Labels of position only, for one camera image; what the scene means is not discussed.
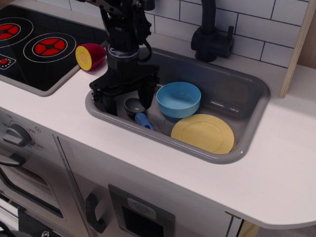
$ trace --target cabinet door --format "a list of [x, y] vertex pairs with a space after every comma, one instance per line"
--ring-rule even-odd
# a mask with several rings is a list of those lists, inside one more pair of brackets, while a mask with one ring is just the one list
[[173, 214], [175, 237], [237, 236], [241, 220], [207, 198], [69, 138], [58, 140], [82, 202], [91, 193], [98, 200], [96, 219], [108, 225], [99, 237], [131, 236], [118, 227], [109, 184]]

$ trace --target oven door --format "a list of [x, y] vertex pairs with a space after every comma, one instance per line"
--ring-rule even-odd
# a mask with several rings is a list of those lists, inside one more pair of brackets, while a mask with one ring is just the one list
[[0, 140], [0, 163], [1, 194], [58, 226], [55, 231], [62, 235], [93, 236], [81, 218], [58, 152], [50, 162]]

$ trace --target white countertop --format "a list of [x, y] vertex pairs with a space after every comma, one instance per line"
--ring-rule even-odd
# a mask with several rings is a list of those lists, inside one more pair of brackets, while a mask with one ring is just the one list
[[[16, 3], [82, 19], [81, 13], [57, 11], [36, 1]], [[102, 28], [100, 19], [84, 18], [85, 23]], [[188, 42], [157, 34], [148, 40], [152, 47], [194, 56]], [[214, 64], [256, 76], [271, 90], [249, 151], [232, 164], [205, 162], [91, 116], [84, 106], [88, 85], [106, 71], [106, 64], [90, 73], [79, 71], [48, 97], [0, 81], [0, 106], [200, 194], [261, 227], [290, 229], [316, 224], [316, 70], [298, 66], [286, 98], [281, 99], [278, 93], [285, 68], [237, 55], [218, 58]]]

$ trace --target white tile wall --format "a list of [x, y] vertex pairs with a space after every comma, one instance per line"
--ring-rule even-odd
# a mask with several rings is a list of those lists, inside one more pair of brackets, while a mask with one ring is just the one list
[[301, 25], [307, 4], [297, 0], [276, 0], [272, 20]]
[[[37, 0], [99, 16], [99, 9], [76, 0]], [[215, 26], [227, 32], [235, 27], [233, 53], [287, 67], [309, 0], [216, 0]], [[151, 30], [191, 41], [201, 25], [200, 0], [156, 0], [146, 13]]]
[[54, 6], [58, 6], [58, 7], [62, 7], [62, 8], [70, 10], [70, 3], [68, 0], [36, 0], [36, 1], [44, 2], [50, 5], [54, 5]]
[[300, 27], [263, 18], [242, 15], [238, 17], [236, 34], [294, 47]]
[[293, 48], [265, 43], [261, 61], [288, 67], [292, 53]]

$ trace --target stovetop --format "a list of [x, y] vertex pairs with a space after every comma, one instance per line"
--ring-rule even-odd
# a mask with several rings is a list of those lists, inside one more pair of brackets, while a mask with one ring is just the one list
[[97, 28], [6, 6], [0, 10], [0, 80], [51, 95], [79, 70], [76, 47], [102, 44], [105, 37]]

